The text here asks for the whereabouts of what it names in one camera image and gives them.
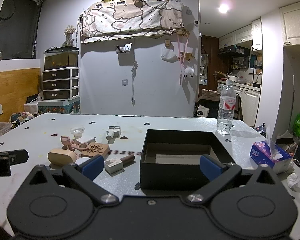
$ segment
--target bottle label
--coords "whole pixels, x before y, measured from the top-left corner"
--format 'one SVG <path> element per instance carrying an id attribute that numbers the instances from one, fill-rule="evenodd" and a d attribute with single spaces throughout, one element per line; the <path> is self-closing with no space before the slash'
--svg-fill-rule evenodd
<path id="1" fill-rule="evenodd" d="M 234 108 L 235 108 L 235 98 L 221 96 L 219 107 L 224 109 L 224 110 L 234 110 Z"/>

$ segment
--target wooden wall panel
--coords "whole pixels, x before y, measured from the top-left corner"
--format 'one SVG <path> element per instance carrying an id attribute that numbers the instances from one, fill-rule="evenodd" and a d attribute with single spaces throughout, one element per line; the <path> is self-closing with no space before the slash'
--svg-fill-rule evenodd
<path id="1" fill-rule="evenodd" d="M 40 68 L 0 72 L 0 122 L 8 122 L 13 112 L 23 111 L 28 96 L 39 92 Z"/>

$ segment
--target pink lanyard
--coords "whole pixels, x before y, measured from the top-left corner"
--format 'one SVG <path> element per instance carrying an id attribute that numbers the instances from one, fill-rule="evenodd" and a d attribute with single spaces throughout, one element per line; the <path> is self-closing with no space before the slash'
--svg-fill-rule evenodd
<path id="1" fill-rule="evenodd" d="M 183 67 L 183 64 L 185 62 L 185 58 L 186 58 L 186 50 L 188 48 L 188 41 L 189 41 L 189 36 L 187 38 L 187 41 L 186 41 L 186 48 L 185 48 L 185 53 L 183 54 L 183 60 L 182 60 L 182 63 L 181 63 L 181 51 L 180 51 L 180 40 L 179 40 L 179 35 L 177 34 L 177 37 L 178 37 L 178 49 L 179 49 L 179 63 L 180 63 L 180 80 L 179 80 L 179 85 L 181 85 L 181 80 L 182 80 L 182 67 Z"/>

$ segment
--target window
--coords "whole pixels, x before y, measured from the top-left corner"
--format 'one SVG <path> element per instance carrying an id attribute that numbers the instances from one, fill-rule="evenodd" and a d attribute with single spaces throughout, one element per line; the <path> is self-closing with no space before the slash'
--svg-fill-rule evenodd
<path id="1" fill-rule="evenodd" d="M 33 44 L 42 1 L 3 1 L 0 11 L 0 60 L 36 58 Z"/>

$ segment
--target water bottle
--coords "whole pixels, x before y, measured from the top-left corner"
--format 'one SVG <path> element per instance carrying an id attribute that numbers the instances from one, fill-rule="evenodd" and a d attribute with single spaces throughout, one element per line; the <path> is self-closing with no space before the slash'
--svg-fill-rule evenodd
<path id="1" fill-rule="evenodd" d="M 234 116 L 236 93 L 233 89 L 233 81 L 227 80 L 226 86 L 221 92 L 218 120 L 217 120 L 217 131 L 220 134 L 230 133 L 232 126 L 232 120 Z"/>

